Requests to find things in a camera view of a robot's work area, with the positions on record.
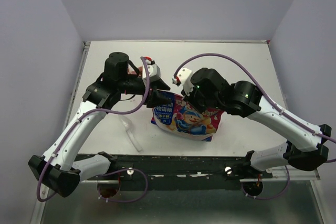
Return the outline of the pink pet food bag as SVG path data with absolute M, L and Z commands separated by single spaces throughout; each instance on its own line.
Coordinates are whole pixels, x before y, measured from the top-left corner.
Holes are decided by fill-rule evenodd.
M 167 91 L 160 91 L 160 94 L 169 99 L 170 103 L 152 109 L 152 124 L 190 140 L 204 142 L 212 140 L 218 130 L 222 110 L 208 109 L 199 113 L 178 94 Z

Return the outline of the clear plastic scoop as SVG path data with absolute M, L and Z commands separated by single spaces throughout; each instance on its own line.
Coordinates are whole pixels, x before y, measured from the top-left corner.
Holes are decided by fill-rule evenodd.
M 120 122 L 122 123 L 122 125 L 124 126 L 125 132 L 131 144 L 137 150 L 138 153 L 141 153 L 143 151 L 143 148 L 133 134 L 134 125 L 132 121 L 124 115 L 118 115 L 118 118 Z

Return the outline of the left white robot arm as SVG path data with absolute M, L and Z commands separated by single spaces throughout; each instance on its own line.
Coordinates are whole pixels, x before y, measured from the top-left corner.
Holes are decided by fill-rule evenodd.
M 41 186 L 54 194 L 69 196 L 83 180 L 116 175 L 113 157 L 105 152 L 77 161 L 81 147 L 107 114 L 127 115 L 139 110 L 165 104 L 167 99 L 159 90 L 170 87 L 161 79 L 160 68 L 150 57 L 141 57 L 142 69 L 137 68 L 122 52 L 113 52 L 104 63 L 104 70 L 96 81 L 86 88 L 79 108 L 60 137 L 43 155 L 33 155 L 28 166 L 38 181 L 36 195 L 40 202 Z

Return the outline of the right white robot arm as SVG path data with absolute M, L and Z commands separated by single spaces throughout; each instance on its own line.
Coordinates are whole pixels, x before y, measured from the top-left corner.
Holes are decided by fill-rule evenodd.
M 315 170 L 328 159 L 323 130 L 327 125 L 312 125 L 285 108 L 268 100 L 251 82 L 229 84 L 215 69 L 202 68 L 197 72 L 182 68 L 177 73 L 185 101 L 198 112 L 218 109 L 258 122 L 278 133 L 286 141 L 262 151 L 250 151 L 241 165 L 249 178 L 277 166 L 290 165 L 303 171 Z

